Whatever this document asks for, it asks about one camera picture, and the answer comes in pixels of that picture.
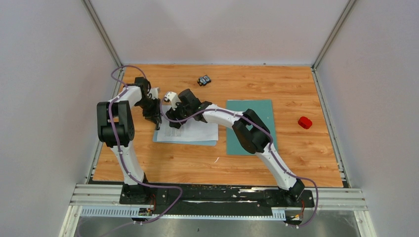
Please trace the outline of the green file folder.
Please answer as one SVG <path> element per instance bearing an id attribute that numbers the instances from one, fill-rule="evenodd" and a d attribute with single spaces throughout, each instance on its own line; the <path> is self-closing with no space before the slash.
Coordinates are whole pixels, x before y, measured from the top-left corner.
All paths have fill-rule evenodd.
<path id="1" fill-rule="evenodd" d="M 226 102 L 226 109 L 232 111 L 246 111 L 252 109 L 261 118 L 264 124 L 268 127 L 272 137 L 273 146 L 278 150 L 274 113 L 271 100 L 228 100 Z M 240 145 L 234 131 L 226 129 L 226 153 L 227 155 L 251 156 Z"/>

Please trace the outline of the paper sheet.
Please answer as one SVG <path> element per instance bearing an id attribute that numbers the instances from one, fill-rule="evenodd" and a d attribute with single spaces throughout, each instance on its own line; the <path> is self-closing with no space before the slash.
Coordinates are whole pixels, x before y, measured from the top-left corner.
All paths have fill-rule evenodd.
<path id="1" fill-rule="evenodd" d="M 162 118 L 160 129 L 153 135 L 154 142 L 211 145 L 218 141 L 218 124 L 204 123 L 189 119 L 180 128 L 169 126 L 169 121 Z"/>

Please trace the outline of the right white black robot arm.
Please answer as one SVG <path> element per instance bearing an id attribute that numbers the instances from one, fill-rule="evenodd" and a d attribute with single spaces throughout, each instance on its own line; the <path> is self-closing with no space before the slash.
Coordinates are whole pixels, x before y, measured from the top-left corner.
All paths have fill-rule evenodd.
<path id="1" fill-rule="evenodd" d="M 164 102 L 170 109 L 163 114 L 170 126 L 180 128 L 189 119 L 205 123 L 215 123 L 231 129 L 242 148 L 260 158 L 273 175 L 282 199 L 288 206 L 295 206 L 302 199 L 305 185 L 290 171 L 273 144 L 268 127 L 252 109 L 232 111 L 209 101 L 200 101 L 190 89 L 180 94 L 167 92 Z"/>

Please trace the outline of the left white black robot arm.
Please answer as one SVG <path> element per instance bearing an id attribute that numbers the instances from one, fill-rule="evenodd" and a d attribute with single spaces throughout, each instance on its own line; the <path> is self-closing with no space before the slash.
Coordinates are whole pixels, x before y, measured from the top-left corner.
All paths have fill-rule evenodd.
<path id="1" fill-rule="evenodd" d="M 145 77 L 136 77 L 114 99 L 97 104 L 98 138 L 115 154 L 124 175 L 121 200 L 145 204 L 151 199 L 148 180 L 134 150 L 131 108 L 139 106 L 143 117 L 159 130 L 162 122 L 159 91 Z"/>

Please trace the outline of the light blue clipboard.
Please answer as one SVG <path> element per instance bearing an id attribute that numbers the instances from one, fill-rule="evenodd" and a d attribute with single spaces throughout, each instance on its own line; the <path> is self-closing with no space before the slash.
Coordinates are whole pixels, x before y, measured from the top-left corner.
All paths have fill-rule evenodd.
<path id="1" fill-rule="evenodd" d="M 160 129 L 155 131 L 152 141 L 157 143 L 171 143 L 182 145 L 215 146 L 218 142 L 218 132 L 201 134 L 198 132 L 182 131 L 181 129 Z"/>

